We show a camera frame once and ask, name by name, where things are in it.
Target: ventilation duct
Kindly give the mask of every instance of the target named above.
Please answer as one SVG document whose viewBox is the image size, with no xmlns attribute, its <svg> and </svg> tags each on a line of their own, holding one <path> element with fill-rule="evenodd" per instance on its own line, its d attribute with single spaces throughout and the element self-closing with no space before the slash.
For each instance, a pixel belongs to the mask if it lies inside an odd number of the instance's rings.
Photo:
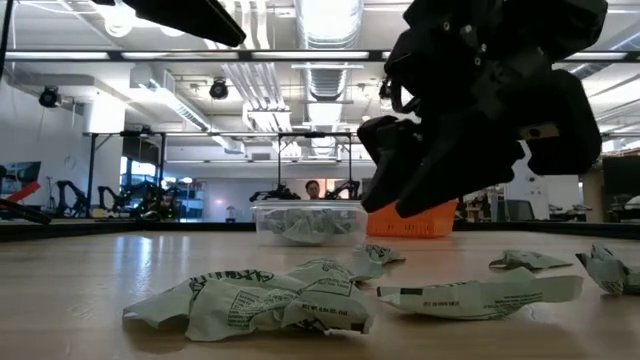
<svg viewBox="0 0 640 360">
<path fill-rule="evenodd" d="M 363 0 L 297 0 L 296 21 L 300 45 L 309 50 L 354 48 L 360 35 Z M 307 69 L 304 73 L 307 115 L 312 126 L 336 125 L 350 70 Z M 335 140 L 313 139 L 312 150 L 328 155 Z"/>
<path fill-rule="evenodd" d="M 189 100 L 176 93 L 175 79 L 171 73 L 165 71 L 160 78 L 162 79 L 160 82 L 155 80 L 153 70 L 148 65 L 136 65 L 131 69 L 130 86 L 146 89 L 149 92 L 150 100 L 166 105 L 203 132 L 222 131 L 211 126 L 206 115 L 202 114 Z M 245 146 L 239 141 L 221 136 L 213 136 L 212 139 L 220 144 L 227 154 L 245 153 Z"/>
</svg>

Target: black robotic arm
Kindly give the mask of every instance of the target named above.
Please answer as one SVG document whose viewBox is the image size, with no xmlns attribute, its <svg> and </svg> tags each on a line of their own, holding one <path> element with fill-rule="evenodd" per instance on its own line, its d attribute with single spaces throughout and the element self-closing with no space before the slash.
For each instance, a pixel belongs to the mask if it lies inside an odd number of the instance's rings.
<svg viewBox="0 0 640 360">
<path fill-rule="evenodd" d="M 385 64 L 383 95 L 397 112 L 358 137 L 377 164 L 362 204 L 394 201 L 402 217 L 510 182 L 525 156 L 539 175 L 586 172 L 601 138 L 578 78 L 552 64 L 593 45 L 604 0 L 415 0 L 410 28 Z M 402 104 L 402 88 L 413 96 Z"/>
</svg>

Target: wooden table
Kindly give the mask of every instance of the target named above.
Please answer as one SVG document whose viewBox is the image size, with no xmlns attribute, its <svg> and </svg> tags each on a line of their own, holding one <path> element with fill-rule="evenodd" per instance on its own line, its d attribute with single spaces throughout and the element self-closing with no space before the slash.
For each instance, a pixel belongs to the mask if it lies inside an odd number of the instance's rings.
<svg viewBox="0 0 640 360">
<path fill-rule="evenodd" d="M 600 240 L 640 263 L 640 242 L 531 233 L 456 233 L 444 240 L 378 240 L 406 257 L 373 282 L 369 335 L 264 333 L 193 343 L 183 326 L 124 323 L 122 308 L 190 275 L 258 268 L 282 272 L 349 248 L 278 248 L 247 233 L 140 233 L 0 244 L 0 358 L 57 359 L 638 359 L 640 298 L 610 297 L 589 278 L 571 303 L 535 304 L 509 319 L 455 322 L 401 314 L 375 285 L 420 286 L 486 278 L 501 250 L 536 250 L 576 265 L 545 275 L 586 277 L 573 254 Z"/>
</svg>

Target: spotlight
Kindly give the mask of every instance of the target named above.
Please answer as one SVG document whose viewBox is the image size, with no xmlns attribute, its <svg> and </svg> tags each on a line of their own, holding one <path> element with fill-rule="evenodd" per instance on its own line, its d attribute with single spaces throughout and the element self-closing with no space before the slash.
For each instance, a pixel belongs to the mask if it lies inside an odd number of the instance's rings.
<svg viewBox="0 0 640 360">
<path fill-rule="evenodd" d="M 165 34 L 167 36 L 170 36 L 170 37 L 178 37 L 178 36 L 184 35 L 184 32 L 182 32 L 180 30 L 176 30 L 176 29 L 170 28 L 168 26 L 160 27 L 160 31 L 162 31 L 163 34 Z"/>
<path fill-rule="evenodd" d="M 55 109 L 62 103 L 62 98 L 58 94 L 57 86 L 45 86 L 44 91 L 40 94 L 40 98 L 38 99 L 40 105 L 49 108 Z"/>
<path fill-rule="evenodd" d="M 227 88 L 225 78 L 217 77 L 213 80 L 209 95 L 211 95 L 214 100 L 224 100 L 229 96 L 229 89 Z"/>
</svg>

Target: red object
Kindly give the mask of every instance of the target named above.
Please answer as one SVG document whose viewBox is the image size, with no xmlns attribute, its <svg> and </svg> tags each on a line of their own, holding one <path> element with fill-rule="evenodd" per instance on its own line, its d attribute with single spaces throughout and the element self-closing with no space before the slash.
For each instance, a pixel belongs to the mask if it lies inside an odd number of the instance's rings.
<svg viewBox="0 0 640 360">
<path fill-rule="evenodd" d="M 7 198 L 7 200 L 13 201 L 13 202 L 18 202 L 18 201 L 26 198 L 27 196 L 33 194 L 34 192 L 38 191 L 38 189 L 40 189 L 40 184 L 38 184 L 37 182 L 34 181 L 34 182 L 30 183 L 29 185 L 23 187 L 22 190 L 11 194 L 11 196 L 9 196 Z"/>
<path fill-rule="evenodd" d="M 449 201 L 421 214 L 402 219 L 395 203 L 372 214 L 367 222 L 367 235 L 400 238 L 438 238 L 453 231 L 457 201 Z"/>
</svg>

